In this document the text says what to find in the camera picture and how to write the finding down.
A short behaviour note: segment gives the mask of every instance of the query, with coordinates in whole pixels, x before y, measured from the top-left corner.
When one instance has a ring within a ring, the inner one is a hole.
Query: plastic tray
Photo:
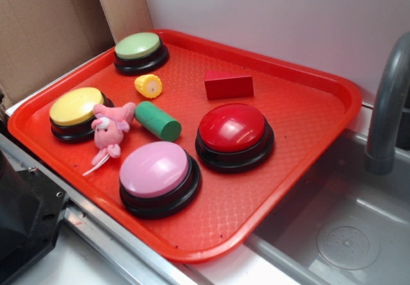
[[[176,143],[198,160],[195,136],[202,117],[221,104],[242,102],[259,109],[274,129],[274,153],[267,162],[240,174],[212,172],[199,162],[202,188],[186,209],[159,220],[130,215],[119,197],[119,168],[136,148],[158,139],[134,121],[121,144],[121,157],[110,158],[83,177],[97,153],[94,142],[61,143],[51,134],[49,123],[53,102],[79,87],[100,89],[116,106],[145,100],[134,88],[135,76],[116,71],[114,49],[25,102],[8,128],[73,187],[161,255],[198,263],[225,254],[253,231],[356,116],[361,94],[338,76],[175,31],[155,32],[167,45],[170,58],[154,72],[163,82],[163,93],[152,102],[182,124]],[[251,75],[254,96],[207,100],[207,70]]]

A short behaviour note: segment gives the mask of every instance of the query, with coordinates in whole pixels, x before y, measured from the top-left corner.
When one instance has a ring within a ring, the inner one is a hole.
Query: faucet
[[[386,175],[393,170],[395,147],[410,149],[410,32],[391,50],[373,108],[365,168]]]

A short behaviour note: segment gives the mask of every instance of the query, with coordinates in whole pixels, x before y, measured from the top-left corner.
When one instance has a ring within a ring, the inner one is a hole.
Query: plush toy
[[[109,108],[96,104],[93,108],[95,120],[91,123],[94,129],[94,143],[99,152],[93,158],[91,170],[85,172],[86,176],[103,165],[108,158],[119,158],[121,155],[120,143],[124,133],[128,133],[134,119],[135,104],[129,102],[123,107]]]

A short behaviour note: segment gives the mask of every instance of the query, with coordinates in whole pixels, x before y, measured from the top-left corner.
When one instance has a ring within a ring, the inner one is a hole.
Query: red wooden block
[[[206,97],[223,99],[254,95],[252,76],[208,70],[205,72]]]

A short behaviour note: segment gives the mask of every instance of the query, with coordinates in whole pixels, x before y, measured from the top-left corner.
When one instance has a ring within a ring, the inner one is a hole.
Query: stainless steel sink
[[[345,131],[247,244],[301,284],[410,284],[410,157],[364,170],[366,138]]]

